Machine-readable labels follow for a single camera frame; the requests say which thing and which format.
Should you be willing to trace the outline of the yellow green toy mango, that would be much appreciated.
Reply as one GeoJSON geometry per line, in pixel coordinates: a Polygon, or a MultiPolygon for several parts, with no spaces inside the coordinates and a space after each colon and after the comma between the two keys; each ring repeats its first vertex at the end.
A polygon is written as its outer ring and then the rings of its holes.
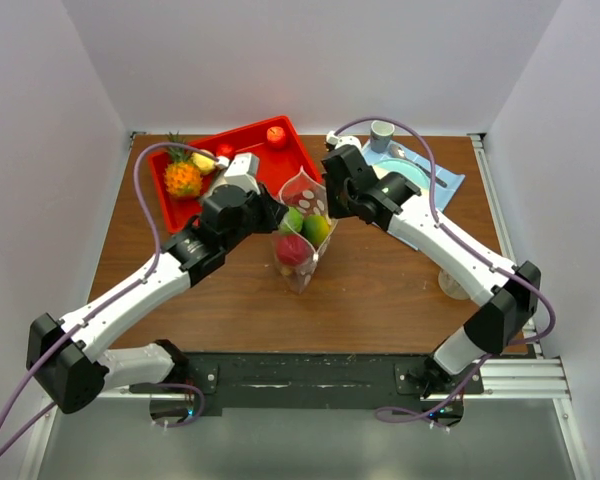
{"type": "Polygon", "coordinates": [[[327,239],[330,225],[323,215],[312,214],[304,218],[302,236],[316,249],[327,239]]]}

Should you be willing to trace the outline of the clear polka dot zip bag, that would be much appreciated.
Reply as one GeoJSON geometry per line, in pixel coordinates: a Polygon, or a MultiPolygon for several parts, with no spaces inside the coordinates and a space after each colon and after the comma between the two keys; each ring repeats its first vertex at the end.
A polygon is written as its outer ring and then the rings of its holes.
{"type": "Polygon", "coordinates": [[[282,185],[278,200],[288,211],[272,236],[274,264],[287,287],[301,294],[329,246],[337,221],[329,217],[325,187],[303,167],[282,185]]]}

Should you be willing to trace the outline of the red orange toy apple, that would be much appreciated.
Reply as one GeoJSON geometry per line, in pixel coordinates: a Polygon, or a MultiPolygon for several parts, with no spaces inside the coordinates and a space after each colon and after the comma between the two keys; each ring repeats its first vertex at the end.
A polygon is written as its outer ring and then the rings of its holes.
{"type": "Polygon", "coordinates": [[[266,143],[273,150],[281,150],[287,146],[286,130],[281,126],[272,126],[266,131],[266,143]]]}

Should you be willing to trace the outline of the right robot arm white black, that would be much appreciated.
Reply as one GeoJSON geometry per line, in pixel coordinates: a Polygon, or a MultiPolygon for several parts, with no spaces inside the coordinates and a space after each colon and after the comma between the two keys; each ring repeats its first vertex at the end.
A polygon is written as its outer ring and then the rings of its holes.
{"type": "Polygon", "coordinates": [[[406,241],[447,272],[477,311],[425,360],[418,380],[449,392],[475,360],[500,354],[537,309],[540,271],[486,248],[443,214],[425,191],[394,171],[379,174],[360,149],[344,145],[322,160],[329,215],[357,217],[406,241]]]}

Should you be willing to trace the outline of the yellow toy lemon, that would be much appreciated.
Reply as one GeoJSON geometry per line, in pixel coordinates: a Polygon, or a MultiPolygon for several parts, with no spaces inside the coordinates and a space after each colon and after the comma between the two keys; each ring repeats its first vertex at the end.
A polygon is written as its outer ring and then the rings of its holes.
{"type": "Polygon", "coordinates": [[[216,170],[215,161],[209,158],[210,152],[203,150],[201,153],[191,154],[191,162],[196,166],[203,176],[212,174],[216,170]]]}

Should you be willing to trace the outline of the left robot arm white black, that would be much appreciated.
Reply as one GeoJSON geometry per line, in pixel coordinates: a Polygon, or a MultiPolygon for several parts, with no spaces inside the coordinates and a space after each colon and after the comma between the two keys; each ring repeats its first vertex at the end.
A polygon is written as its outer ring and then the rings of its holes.
{"type": "Polygon", "coordinates": [[[180,390],[189,361],[172,342],[157,340],[126,350],[114,350],[112,344],[147,314],[223,266],[245,238],[276,231],[287,211],[263,185],[250,191],[218,187],[138,271],[59,320],[48,314],[37,318],[30,327],[28,370],[65,414],[120,386],[180,390]]]}

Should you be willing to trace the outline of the green custard apple toy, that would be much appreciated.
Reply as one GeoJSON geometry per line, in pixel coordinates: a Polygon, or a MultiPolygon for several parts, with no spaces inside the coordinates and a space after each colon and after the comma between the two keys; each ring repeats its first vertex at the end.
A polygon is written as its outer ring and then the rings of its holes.
{"type": "Polygon", "coordinates": [[[281,235],[299,234],[302,231],[304,215],[295,207],[289,207],[279,224],[281,235]]]}

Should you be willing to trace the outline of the dark red toy apple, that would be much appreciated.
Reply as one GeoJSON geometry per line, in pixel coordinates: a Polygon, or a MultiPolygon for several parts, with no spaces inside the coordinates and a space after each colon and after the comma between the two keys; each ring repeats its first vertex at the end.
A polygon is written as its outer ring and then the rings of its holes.
{"type": "Polygon", "coordinates": [[[281,236],[276,243],[276,257],[283,265],[296,267],[310,256],[303,238],[294,235],[281,236]]]}

